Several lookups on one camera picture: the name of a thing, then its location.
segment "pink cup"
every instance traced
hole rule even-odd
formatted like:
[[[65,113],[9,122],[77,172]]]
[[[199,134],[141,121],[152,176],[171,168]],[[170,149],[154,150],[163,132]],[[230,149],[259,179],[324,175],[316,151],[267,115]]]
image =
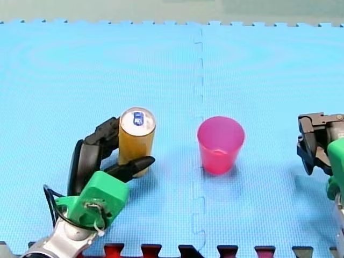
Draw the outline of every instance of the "pink cup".
[[[200,125],[197,138],[204,169],[212,175],[221,175],[232,169],[245,132],[231,118],[212,117]]]

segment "gray wall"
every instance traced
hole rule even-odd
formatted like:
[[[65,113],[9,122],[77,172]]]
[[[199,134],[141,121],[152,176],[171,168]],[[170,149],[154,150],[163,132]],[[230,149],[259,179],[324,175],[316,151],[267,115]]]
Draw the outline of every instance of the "gray wall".
[[[0,0],[0,20],[344,23],[344,0]]]

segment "black cable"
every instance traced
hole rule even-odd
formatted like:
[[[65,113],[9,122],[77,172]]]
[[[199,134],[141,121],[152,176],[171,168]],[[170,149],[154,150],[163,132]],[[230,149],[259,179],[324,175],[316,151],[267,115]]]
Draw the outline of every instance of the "black cable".
[[[94,227],[86,227],[86,226],[80,225],[80,224],[75,223],[75,222],[71,221],[70,219],[66,218],[66,216],[63,215],[62,212],[57,208],[55,198],[54,198],[54,196],[57,196],[57,197],[64,197],[64,196],[61,195],[60,193],[53,191],[47,185],[43,186],[43,190],[44,190],[44,194],[45,194],[47,201],[48,201],[48,206],[49,206],[50,214],[52,216],[52,221],[53,221],[54,227],[56,225],[57,219],[60,217],[61,219],[63,219],[64,221],[66,221],[67,223],[70,223],[71,225],[73,225],[75,227],[79,227],[79,228],[82,228],[84,230],[97,231]],[[99,208],[100,208],[99,212],[101,213],[102,219],[104,220],[104,228],[102,229],[102,230],[104,230],[107,228],[106,213],[105,213],[103,207],[99,207]]]

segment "zip tie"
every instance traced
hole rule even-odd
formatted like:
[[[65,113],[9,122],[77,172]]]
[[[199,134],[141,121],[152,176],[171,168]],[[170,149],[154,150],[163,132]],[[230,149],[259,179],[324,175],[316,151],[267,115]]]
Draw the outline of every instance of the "zip tie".
[[[93,223],[93,227],[96,229],[96,231],[98,232],[98,236],[102,237],[105,234],[104,230],[101,230],[98,226],[96,221]]]

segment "blue logo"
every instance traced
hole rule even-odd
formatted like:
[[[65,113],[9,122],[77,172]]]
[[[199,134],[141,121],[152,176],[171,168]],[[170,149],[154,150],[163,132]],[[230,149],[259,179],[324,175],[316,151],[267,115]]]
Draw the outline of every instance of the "blue logo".
[[[144,124],[144,114],[142,112],[134,112],[134,125],[141,126]]]

